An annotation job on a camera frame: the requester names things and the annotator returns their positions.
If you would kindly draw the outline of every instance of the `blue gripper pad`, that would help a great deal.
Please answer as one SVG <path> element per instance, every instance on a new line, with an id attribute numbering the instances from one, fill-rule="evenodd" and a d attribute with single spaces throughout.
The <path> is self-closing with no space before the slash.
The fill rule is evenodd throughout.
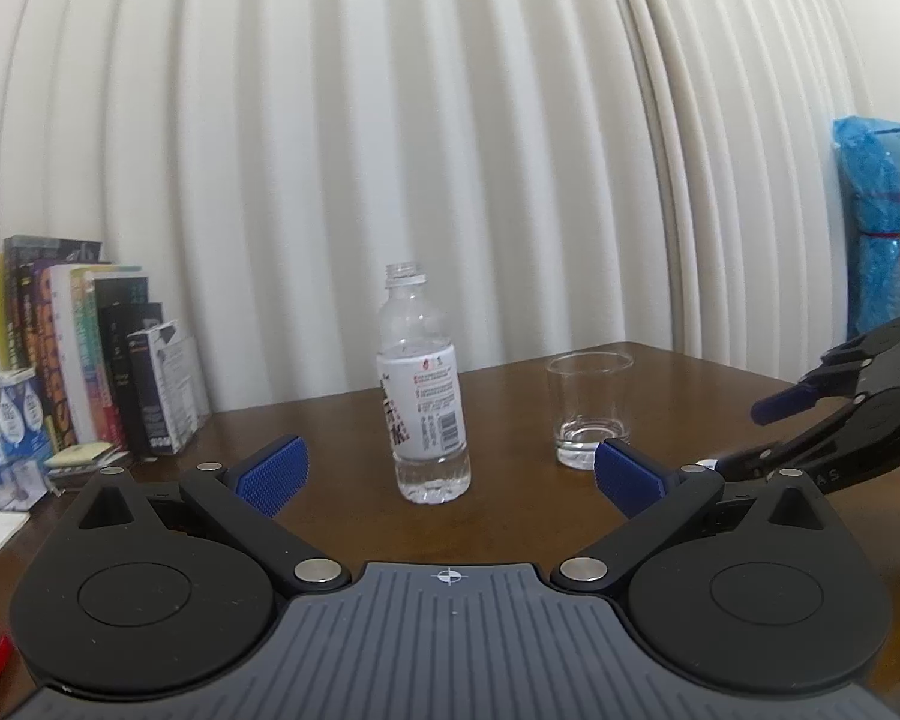
<path id="1" fill-rule="evenodd" d="M 757 425 L 770 425 L 788 416 L 803 413 L 817 405 L 823 394 L 809 384 L 794 384 L 784 391 L 758 400 L 751 407 L 751 419 Z"/>
<path id="2" fill-rule="evenodd" d="M 307 445 L 298 436 L 284 436 L 226 471 L 224 483 L 267 517 L 275 517 L 307 484 Z"/>
<path id="3" fill-rule="evenodd" d="M 593 473 L 597 489 L 627 519 L 653 506 L 677 483 L 674 471 L 617 439 L 597 446 Z"/>

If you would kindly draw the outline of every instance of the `metal rivet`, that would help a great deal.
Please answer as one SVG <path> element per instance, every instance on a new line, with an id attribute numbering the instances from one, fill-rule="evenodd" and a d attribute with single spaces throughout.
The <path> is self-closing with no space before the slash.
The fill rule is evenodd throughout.
<path id="1" fill-rule="evenodd" d="M 293 569 L 300 581 L 309 581 L 311 584 L 323 584 L 324 581 L 333 581 L 343 573 L 343 567 L 328 557 L 311 557 L 309 560 L 298 562 Z"/>
<path id="2" fill-rule="evenodd" d="M 607 564 L 595 557 L 572 557 L 560 564 L 560 573 L 573 581 L 597 581 L 607 576 Z"/>

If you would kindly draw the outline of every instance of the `white curtain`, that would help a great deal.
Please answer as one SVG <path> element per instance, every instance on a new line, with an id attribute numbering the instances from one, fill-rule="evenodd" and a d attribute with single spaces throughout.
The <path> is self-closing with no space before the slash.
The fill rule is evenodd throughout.
<path id="1" fill-rule="evenodd" d="M 104 240 L 218 409 L 372 386 L 415 258 L 463 367 L 842 336 L 839 0 L 0 0 L 0 240 Z"/>

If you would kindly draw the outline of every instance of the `bottle label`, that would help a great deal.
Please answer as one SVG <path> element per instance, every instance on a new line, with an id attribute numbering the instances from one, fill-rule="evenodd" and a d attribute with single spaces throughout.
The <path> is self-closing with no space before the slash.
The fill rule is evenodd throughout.
<path id="1" fill-rule="evenodd" d="M 24 415 L 6 389 L 0 392 L 0 432 L 14 446 L 24 440 L 26 435 Z"/>
<path id="2" fill-rule="evenodd" d="M 38 433 L 43 428 L 43 404 L 34 388 L 27 382 L 24 389 L 24 422 L 26 427 Z"/>
<path id="3" fill-rule="evenodd" d="M 394 452 L 408 460 L 433 460 L 466 442 L 457 351 L 398 360 L 377 355 L 384 414 Z"/>

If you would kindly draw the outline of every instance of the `drinking glass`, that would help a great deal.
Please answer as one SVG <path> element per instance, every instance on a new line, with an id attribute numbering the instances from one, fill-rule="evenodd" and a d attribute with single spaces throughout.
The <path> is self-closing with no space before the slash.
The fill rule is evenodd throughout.
<path id="1" fill-rule="evenodd" d="M 564 466 L 593 469 L 602 440 L 629 440 L 633 368 L 634 358 L 623 352 L 574 352 L 548 362 L 554 443 Z"/>

